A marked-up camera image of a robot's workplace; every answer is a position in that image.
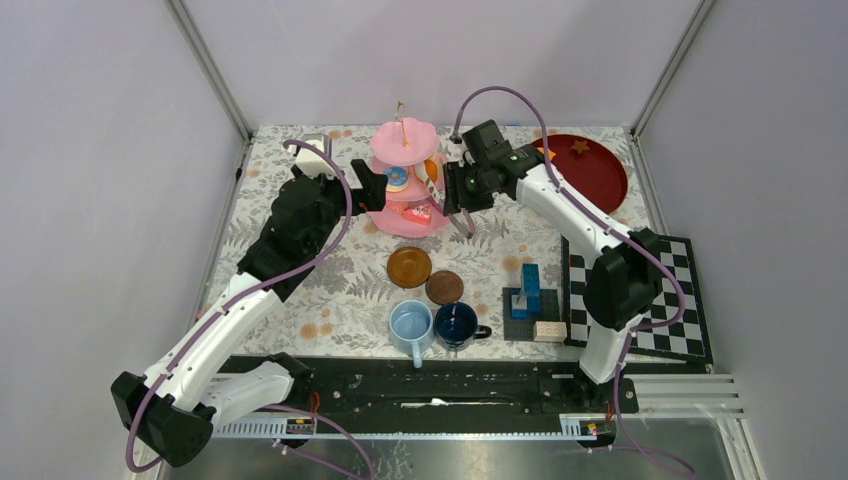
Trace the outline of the yellow round cake toy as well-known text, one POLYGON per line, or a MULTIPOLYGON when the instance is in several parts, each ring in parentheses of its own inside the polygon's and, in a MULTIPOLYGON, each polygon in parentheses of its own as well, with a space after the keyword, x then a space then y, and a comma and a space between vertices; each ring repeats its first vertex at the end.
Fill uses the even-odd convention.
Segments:
POLYGON ((437 183, 441 176, 442 172, 442 154, 440 152, 434 152, 428 158, 424 160, 424 168, 427 174, 427 177, 433 183, 437 183))

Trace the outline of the pink three-tier cake stand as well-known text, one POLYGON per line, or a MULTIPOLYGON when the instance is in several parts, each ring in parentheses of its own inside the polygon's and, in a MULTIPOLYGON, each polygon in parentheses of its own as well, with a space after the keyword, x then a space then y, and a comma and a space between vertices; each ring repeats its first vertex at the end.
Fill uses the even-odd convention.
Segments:
POLYGON ((382 124, 371 138, 370 168, 387 177, 386 203, 370 214, 375 226, 388 234, 417 239, 448 224, 442 213, 447 157, 433 124, 409 117, 399 102, 395 119, 382 124))

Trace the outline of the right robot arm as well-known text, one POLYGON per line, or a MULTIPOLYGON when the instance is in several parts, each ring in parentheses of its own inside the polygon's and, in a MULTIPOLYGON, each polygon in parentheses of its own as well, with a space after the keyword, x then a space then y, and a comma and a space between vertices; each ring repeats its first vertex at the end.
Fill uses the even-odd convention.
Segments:
POLYGON ((593 383, 609 382, 632 328, 662 290, 657 235, 605 215, 563 178, 544 149, 512 146, 492 120, 454 131, 450 140, 465 151, 463 161, 443 168, 444 213, 488 210, 496 196, 506 195, 544 218, 583 257, 591 270, 583 303, 594 324, 579 365, 593 383))

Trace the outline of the blue frosted donut toy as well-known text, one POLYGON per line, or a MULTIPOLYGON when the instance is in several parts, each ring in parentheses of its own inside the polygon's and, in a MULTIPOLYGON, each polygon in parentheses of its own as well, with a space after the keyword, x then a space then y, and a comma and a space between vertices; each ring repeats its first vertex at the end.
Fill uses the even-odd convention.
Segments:
POLYGON ((405 167, 390 166, 384 169, 383 174, 387 178, 387 192, 399 193, 408 188, 409 172, 405 167))

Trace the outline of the orange tart toy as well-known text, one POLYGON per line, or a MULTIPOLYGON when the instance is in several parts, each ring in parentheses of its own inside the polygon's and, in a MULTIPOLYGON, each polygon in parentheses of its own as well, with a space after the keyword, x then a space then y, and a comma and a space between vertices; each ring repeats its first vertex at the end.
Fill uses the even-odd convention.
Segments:
POLYGON ((427 185, 431 181, 425 162, 416 164, 414 166, 414 173, 418 180, 424 185, 427 185))

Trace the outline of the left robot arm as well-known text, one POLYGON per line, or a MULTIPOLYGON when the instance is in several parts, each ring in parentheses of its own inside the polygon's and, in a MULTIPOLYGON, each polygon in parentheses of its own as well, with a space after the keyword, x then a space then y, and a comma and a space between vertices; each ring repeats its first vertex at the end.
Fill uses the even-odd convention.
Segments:
POLYGON ((383 209, 387 177, 362 159, 351 165, 361 183, 357 189, 337 168, 308 175, 294 167, 259 238, 216 302, 143 374, 123 372, 112 383, 113 400, 128 430, 125 461, 131 471, 147 469, 134 461, 137 441, 158 460, 183 466, 215 429, 289 396, 303 368, 285 355, 222 383, 211 380, 256 324, 338 246, 353 217, 383 209))

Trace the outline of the brown star cookie toy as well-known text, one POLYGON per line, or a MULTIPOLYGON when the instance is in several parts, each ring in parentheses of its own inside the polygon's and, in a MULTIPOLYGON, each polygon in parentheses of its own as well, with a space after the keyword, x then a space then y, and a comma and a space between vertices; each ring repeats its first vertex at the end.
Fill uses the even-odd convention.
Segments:
POLYGON ((577 155, 582 155, 583 153, 590 150, 590 146, 587 140, 575 140, 571 146, 571 149, 575 151, 577 155))

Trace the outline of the pink swirl roll cake toy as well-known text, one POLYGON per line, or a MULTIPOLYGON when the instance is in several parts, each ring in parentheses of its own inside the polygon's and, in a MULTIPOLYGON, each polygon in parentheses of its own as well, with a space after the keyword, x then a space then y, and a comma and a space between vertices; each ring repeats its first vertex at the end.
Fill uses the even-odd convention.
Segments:
POLYGON ((416 225, 430 226, 432 222, 431 206, 429 204, 420 204, 405 209, 401 213, 405 221, 416 225))

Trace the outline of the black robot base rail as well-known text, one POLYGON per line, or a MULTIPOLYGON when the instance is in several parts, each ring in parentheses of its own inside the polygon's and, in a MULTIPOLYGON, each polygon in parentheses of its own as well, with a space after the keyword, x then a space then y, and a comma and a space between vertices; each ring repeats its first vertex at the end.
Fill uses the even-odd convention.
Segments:
POLYGON ((630 380, 596 385, 574 362, 296 357, 282 405, 352 434, 558 434, 562 421, 604 422, 639 406, 630 380))

